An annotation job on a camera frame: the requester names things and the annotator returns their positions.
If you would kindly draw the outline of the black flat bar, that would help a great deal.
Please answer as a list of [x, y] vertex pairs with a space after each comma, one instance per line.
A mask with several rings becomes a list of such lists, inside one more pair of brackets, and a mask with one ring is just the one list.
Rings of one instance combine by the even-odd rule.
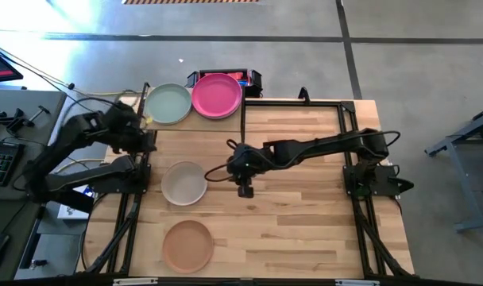
[[53, 201], [86, 213], [91, 213], [94, 202], [93, 198], [77, 191], [28, 192], [28, 197], [35, 203]]

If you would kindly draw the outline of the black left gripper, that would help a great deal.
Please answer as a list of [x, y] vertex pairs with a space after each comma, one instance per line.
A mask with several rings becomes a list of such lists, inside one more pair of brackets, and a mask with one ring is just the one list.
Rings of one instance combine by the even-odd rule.
[[109, 145], [114, 153], [151, 153], [156, 151], [154, 132], [140, 128], [140, 118], [133, 108], [123, 102], [115, 102], [102, 115], [107, 131], [102, 143]]

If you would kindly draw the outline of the grey metal table stand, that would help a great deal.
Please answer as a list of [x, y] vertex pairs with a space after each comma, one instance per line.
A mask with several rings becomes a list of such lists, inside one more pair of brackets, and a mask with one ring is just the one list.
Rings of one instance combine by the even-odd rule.
[[454, 225], [457, 232], [483, 228], [483, 111], [458, 131], [426, 148], [429, 157], [447, 152], [457, 171], [471, 217]]

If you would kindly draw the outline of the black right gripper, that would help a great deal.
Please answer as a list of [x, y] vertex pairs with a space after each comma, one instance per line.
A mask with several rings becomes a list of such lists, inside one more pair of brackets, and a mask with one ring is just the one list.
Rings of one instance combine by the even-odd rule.
[[239, 143], [234, 147], [234, 154], [227, 161], [230, 181], [238, 186], [238, 196], [253, 198], [252, 178], [272, 168], [273, 153], [270, 148], [256, 149], [251, 145]]

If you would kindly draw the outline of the magenta plate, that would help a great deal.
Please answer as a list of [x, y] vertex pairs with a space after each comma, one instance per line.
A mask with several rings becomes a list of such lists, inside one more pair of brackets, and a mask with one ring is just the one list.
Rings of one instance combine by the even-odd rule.
[[193, 87], [193, 99], [237, 99], [242, 103], [242, 88], [238, 82], [226, 74], [212, 74], [200, 79]]

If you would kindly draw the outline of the red and black toolbox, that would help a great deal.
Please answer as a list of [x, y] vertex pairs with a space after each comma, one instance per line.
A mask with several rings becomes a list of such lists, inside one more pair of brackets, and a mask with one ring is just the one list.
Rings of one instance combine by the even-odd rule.
[[232, 69], [211, 69], [198, 70], [192, 72], [187, 77], [185, 87], [193, 88], [195, 84], [207, 75], [212, 74], [226, 74], [235, 79], [241, 87], [245, 88], [246, 98], [261, 98], [262, 97], [262, 75], [256, 70], [247, 68], [232, 68]]

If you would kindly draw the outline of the grey beige plate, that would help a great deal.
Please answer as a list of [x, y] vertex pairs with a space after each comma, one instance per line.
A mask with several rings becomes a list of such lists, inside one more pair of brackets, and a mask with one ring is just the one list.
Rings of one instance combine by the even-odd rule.
[[194, 162], [177, 162], [164, 173], [160, 182], [161, 192], [174, 205], [192, 205], [200, 201], [207, 191], [204, 175], [202, 167]]

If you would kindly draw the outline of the grey desk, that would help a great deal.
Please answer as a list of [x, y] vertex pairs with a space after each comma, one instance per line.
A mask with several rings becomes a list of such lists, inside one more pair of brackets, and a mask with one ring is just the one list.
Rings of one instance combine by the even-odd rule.
[[24, 185], [21, 171], [25, 163], [37, 157], [48, 144], [65, 100], [66, 96], [58, 91], [0, 89], [0, 111], [9, 115], [17, 108], [27, 118], [37, 113], [40, 106], [50, 111], [39, 115], [34, 127], [23, 127], [17, 132], [25, 149], [11, 180], [0, 187], [0, 233], [9, 235], [0, 266], [0, 280], [14, 278], [41, 208], [39, 204], [29, 202], [21, 190]]

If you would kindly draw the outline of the brown plate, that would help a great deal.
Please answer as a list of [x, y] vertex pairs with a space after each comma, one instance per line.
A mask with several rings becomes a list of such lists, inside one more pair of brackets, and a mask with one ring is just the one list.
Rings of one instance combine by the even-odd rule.
[[175, 224], [165, 235], [162, 258], [177, 273], [198, 272], [212, 258], [214, 240], [201, 223], [186, 220]]

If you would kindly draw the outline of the black clamp mount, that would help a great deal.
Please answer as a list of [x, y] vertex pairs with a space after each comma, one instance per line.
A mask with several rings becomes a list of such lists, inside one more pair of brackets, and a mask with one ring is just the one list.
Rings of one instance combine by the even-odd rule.
[[39, 110], [31, 117], [26, 118], [25, 113], [17, 108], [14, 115], [9, 117], [5, 111], [0, 111], [0, 126], [5, 126], [6, 131], [12, 135], [17, 136], [17, 132], [22, 127], [34, 127], [35, 120], [41, 114], [50, 114], [50, 111], [43, 106], [38, 106]]

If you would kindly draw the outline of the white booklet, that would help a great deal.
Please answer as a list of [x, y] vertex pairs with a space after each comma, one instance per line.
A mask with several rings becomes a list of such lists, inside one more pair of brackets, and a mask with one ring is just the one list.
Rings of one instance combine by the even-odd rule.
[[[87, 195], [89, 197], [94, 197], [94, 192], [91, 190], [91, 188], [87, 185], [83, 185], [80, 187], [75, 187], [74, 191], [80, 192], [84, 195]], [[65, 206], [63, 204], [60, 205], [59, 211], [57, 218], [58, 219], [63, 219], [63, 220], [84, 220], [87, 219], [89, 216], [88, 213], [78, 211], [76, 209], [70, 208], [68, 206]]]

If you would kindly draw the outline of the white bracket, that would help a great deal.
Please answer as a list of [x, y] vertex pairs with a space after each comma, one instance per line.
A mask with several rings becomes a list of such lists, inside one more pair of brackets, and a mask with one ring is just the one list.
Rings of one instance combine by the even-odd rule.
[[129, 277], [114, 279], [112, 286], [149, 286], [158, 285], [156, 277]]
[[339, 279], [334, 281], [335, 286], [381, 286], [376, 280], [349, 280]]

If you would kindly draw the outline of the black aluminium rig frame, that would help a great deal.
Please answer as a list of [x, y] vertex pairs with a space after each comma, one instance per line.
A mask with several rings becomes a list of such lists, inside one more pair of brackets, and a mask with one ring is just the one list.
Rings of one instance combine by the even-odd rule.
[[[379, 127], [372, 100], [251, 99], [245, 111], [245, 136], [223, 132], [157, 131], [149, 161], [152, 177], [144, 194], [131, 241], [131, 257], [119, 253], [115, 265], [130, 276], [172, 276], [162, 258], [166, 233], [177, 223], [201, 222], [214, 239], [201, 277], [360, 278], [362, 257], [352, 203], [342, 167], [334, 154], [304, 161], [285, 171], [253, 180], [255, 196], [243, 199], [227, 180], [222, 164], [231, 155], [226, 141], [261, 147], [266, 141], [308, 141], [342, 131], [341, 119], [361, 128]], [[160, 179], [180, 161], [211, 171], [212, 180], [197, 203], [178, 207], [161, 193]]]

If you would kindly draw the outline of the black keyboard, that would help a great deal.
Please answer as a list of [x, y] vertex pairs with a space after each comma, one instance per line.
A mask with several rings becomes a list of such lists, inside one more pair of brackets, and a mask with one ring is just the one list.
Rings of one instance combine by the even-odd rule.
[[0, 187], [6, 186], [18, 166], [25, 145], [0, 141]]

